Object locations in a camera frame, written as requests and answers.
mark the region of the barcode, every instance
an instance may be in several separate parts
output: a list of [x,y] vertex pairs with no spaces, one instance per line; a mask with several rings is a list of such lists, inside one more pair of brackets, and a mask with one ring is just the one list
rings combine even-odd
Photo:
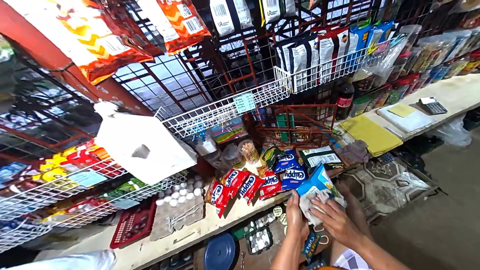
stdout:
[[190,33],[190,35],[195,34],[203,29],[197,17],[185,20],[183,21],[183,24],[185,25],[185,27],[187,27],[188,33]]
[[217,17],[227,15],[227,11],[225,10],[225,6],[223,4],[213,6],[213,11],[215,12],[215,16],[217,16]]
[[273,8],[276,6],[276,0],[267,0],[267,7]]

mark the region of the brand logo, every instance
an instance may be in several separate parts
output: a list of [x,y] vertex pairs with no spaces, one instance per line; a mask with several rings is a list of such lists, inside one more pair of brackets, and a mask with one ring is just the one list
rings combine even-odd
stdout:
[[262,186],[274,185],[278,183],[278,178],[276,175],[265,177],[265,182]]
[[220,195],[222,194],[222,190],[223,190],[223,186],[219,184],[212,191],[212,204],[213,205],[216,205],[215,202],[220,197]]
[[300,171],[288,170],[283,177],[303,180],[305,179],[305,173]]
[[226,185],[226,186],[231,186],[233,179],[235,179],[235,177],[237,177],[237,175],[239,175],[239,172],[238,172],[238,171],[233,171],[233,172],[227,177],[227,179],[225,180],[225,185]]
[[245,184],[240,189],[240,196],[244,197],[247,191],[252,187],[253,182],[255,182],[255,176],[250,175],[247,180],[245,181]]
[[284,155],[281,157],[278,157],[278,161],[287,161],[287,160],[293,160],[295,157],[293,155]]

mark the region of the paper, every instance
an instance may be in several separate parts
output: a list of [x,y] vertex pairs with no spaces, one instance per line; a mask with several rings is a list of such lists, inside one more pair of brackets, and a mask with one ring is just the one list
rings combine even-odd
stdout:
[[107,179],[107,177],[99,173],[96,173],[94,171],[78,172],[78,173],[72,174],[68,178],[70,178],[71,180],[77,182],[78,184],[84,187],[91,187]]
[[253,94],[248,92],[233,98],[238,113],[244,113],[256,109]]
[[125,200],[122,200],[122,201],[117,201],[117,202],[112,203],[112,206],[118,207],[118,208],[121,208],[121,209],[128,209],[132,206],[136,206],[136,205],[139,205],[139,204],[140,204],[139,202],[134,201],[132,199],[125,199]]
[[397,136],[375,124],[364,114],[348,119],[340,123],[340,126],[355,139],[364,141],[374,157],[403,144]]
[[394,113],[394,114],[396,114],[400,117],[405,118],[405,117],[409,116],[412,112],[414,112],[415,109],[408,106],[408,105],[399,103],[396,106],[388,109],[388,111],[391,112],[391,113]]

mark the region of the handwritten sign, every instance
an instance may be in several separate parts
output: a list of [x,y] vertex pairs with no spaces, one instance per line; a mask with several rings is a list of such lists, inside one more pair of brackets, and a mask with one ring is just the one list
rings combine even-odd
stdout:
[[73,181],[77,182],[78,184],[84,187],[91,187],[107,179],[107,177],[99,173],[96,173],[94,171],[78,172],[78,173],[72,174],[68,178],[72,179]]
[[251,111],[257,108],[255,106],[255,100],[253,100],[253,94],[250,92],[234,97],[233,102],[235,103],[238,113]]

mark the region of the hand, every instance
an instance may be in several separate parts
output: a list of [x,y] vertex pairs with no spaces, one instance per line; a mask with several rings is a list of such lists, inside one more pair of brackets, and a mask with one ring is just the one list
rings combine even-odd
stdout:
[[310,208],[310,213],[323,221],[324,227],[338,242],[355,250],[361,243],[363,234],[348,218],[341,206],[331,199],[326,204],[316,198],[311,202],[326,214],[315,208]]
[[299,194],[293,190],[287,204],[287,236],[298,237],[300,241],[305,241],[310,229],[307,219],[300,210],[299,199]]

